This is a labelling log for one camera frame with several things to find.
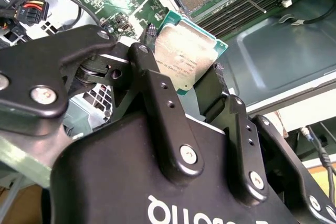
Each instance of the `cable connector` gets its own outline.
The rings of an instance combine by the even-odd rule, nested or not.
[[[308,141],[310,142],[314,141],[314,138],[311,136],[310,131],[309,129],[307,129],[307,127],[302,127],[300,131]]]
[[[19,6],[15,14],[15,19],[27,25],[38,24],[41,20],[47,19],[48,11],[48,2],[29,1],[23,6]]]

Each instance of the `hole in bracket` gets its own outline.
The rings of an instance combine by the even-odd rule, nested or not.
[[[252,146],[254,146],[254,143],[253,143],[253,141],[252,141],[252,139],[248,139],[248,143],[250,144],[250,145],[252,145]]]
[[[161,88],[163,88],[163,89],[168,89],[168,86],[167,86],[167,84],[166,83],[164,83],[164,82],[161,82]]]
[[[111,76],[114,80],[119,79],[119,77],[121,77],[121,75],[122,75],[122,72],[119,69],[114,69],[112,71],[112,74],[111,74]]]
[[[172,101],[168,101],[167,106],[172,109],[175,108],[175,104]]]

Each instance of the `black bracket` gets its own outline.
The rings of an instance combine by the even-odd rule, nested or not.
[[[204,161],[173,83],[169,77],[160,74],[148,47],[134,43],[127,56],[132,66],[133,84],[119,102],[115,101],[116,94],[112,94],[111,120],[122,118],[132,104],[138,104],[139,98],[142,99],[162,173],[177,185],[187,185],[203,172]],[[122,90],[128,87],[127,82],[116,84]]]
[[[198,106],[206,122],[224,130],[229,139],[227,177],[232,193],[254,206],[269,194],[257,129],[247,118],[243,101],[228,93],[222,69],[214,64],[194,86]]]
[[[300,223],[336,223],[336,208],[312,178],[300,159],[269,120],[253,118],[264,148],[266,173],[276,173],[283,188],[284,203]]]
[[[0,90],[0,129],[46,135],[60,126],[79,65],[106,54],[116,40],[94,25],[30,41],[0,51],[0,73],[9,85]],[[53,90],[57,99],[41,104],[32,99],[36,87]]]

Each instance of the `silver bolt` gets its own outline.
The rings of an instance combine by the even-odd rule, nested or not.
[[[9,85],[9,80],[4,75],[0,74],[0,90],[7,88]]]
[[[145,47],[145,46],[143,46],[143,45],[140,45],[140,46],[139,46],[139,49],[140,49],[141,51],[145,52],[146,54],[148,53],[148,49],[147,49],[147,47]]]
[[[331,216],[334,220],[336,220],[336,214],[335,214],[334,210],[333,210],[330,206],[326,206],[326,210],[327,210],[327,212],[330,214],[330,216]]]
[[[262,121],[267,125],[267,126],[269,126],[269,122],[268,122],[268,120],[266,119],[266,118],[261,118],[262,119]]]
[[[56,93],[46,87],[38,87],[34,88],[30,93],[31,98],[40,104],[51,104],[56,101],[57,95]]]
[[[321,206],[319,204],[319,202],[317,201],[317,199],[315,199],[314,196],[309,196],[309,200],[310,200],[310,203],[311,205],[313,206],[313,208],[316,210],[316,211],[321,211]]]
[[[186,162],[187,164],[192,165],[196,163],[197,155],[191,147],[187,145],[182,145],[180,148],[180,153],[184,162]]]
[[[108,33],[103,30],[97,32],[97,34],[103,39],[110,39],[110,36],[108,35]]]
[[[257,187],[259,190],[263,190],[264,188],[264,181],[262,180],[262,178],[260,177],[259,174],[257,174],[256,172],[250,172],[250,179],[252,184]]]
[[[242,103],[243,103],[243,102],[241,101],[241,99],[239,99],[238,97],[236,97],[236,101],[237,101],[237,103],[240,104],[240,105],[242,105]]]
[[[114,32],[113,27],[109,27],[109,28],[107,28],[107,30],[109,31],[109,33],[113,33]]]

